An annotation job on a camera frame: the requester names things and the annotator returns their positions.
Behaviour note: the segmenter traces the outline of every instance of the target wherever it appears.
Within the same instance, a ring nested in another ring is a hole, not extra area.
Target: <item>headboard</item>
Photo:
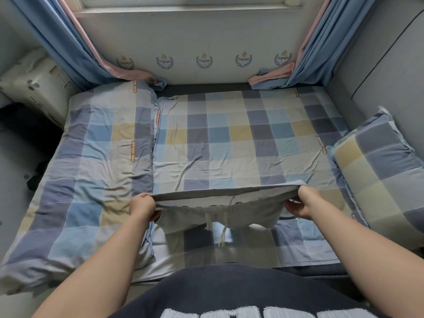
[[[351,128],[387,108],[424,159],[424,0],[381,0],[327,90]]]

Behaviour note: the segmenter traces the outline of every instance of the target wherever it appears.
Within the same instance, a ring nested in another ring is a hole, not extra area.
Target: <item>window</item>
[[[181,6],[181,5],[234,5],[283,4],[285,0],[76,0],[84,8]]]

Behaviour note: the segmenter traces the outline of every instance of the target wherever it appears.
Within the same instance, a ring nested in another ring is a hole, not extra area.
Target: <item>pink curtain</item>
[[[85,43],[87,44],[88,48],[90,48],[91,52],[94,55],[94,58],[98,61],[98,63],[106,70],[108,71],[112,76],[116,78],[126,79],[126,80],[147,80],[151,81],[152,83],[156,83],[157,80],[155,76],[153,76],[151,73],[142,71],[142,70],[126,70],[119,67],[116,67],[115,65],[111,64],[110,62],[104,60],[100,57],[99,53],[97,52],[96,48],[94,47],[93,43],[90,41],[89,37],[85,33],[84,29],[82,28],[81,24],[75,17],[75,15],[72,13],[71,9],[69,9],[68,5],[66,4],[65,0],[58,0],[58,2],[61,4],[63,10],[66,12],[66,14],[69,16],[73,24],[75,25],[75,28],[77,28],[78,32],[81,34],[81,37],[84,39]]]
[[[328,4],[330,4],[331,0],[325,0],[324,3],[322,4],[321,9],[318,12],[317,17],[315,18],[314,23],[312,24],[308,35],[306,36],[305,40],[302,43],[302,46],[300,47],[299,52],[297,53],[297,59],[295,62],[291,62],[288,63],[287,65],[277,68],[267,74],[264,74],[262,76],[253,76],[251,78],[249,78],[249,84],[250,85],[255,85],[257,83],[260,83],[261,81],[265,81],[265,80],[270,80],[270,79],[278,79],[278,78],[288,78],[291,76],[292,72],[294,71],[294,69],[296,69],[296,67],[298,66],[298,63],[300,62],[300,59],[303,56],[303,52],[305,51],[306,45],[308,44],[313,32],[315,31],[315,28],[318,25],[318,22],[321,20],[325,10],[328,7]]]

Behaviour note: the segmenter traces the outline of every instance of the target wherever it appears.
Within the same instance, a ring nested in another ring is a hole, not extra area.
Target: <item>black t-shirt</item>
[[[237,264],[180,270],[112,318],[374,318],[369,308],[310,279]]]

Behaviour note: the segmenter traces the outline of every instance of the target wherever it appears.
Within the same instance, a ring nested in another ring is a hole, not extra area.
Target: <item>window sill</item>
[[[157,13],[157,12],[199,12],[199,11],[252,11],[252,10],[301,10],[302,6],[289,7],[285,4],[245,4],[245,5],[186,5],[153,7],[88,8],[75,12],[75,16],[84,17],[100,13]]]

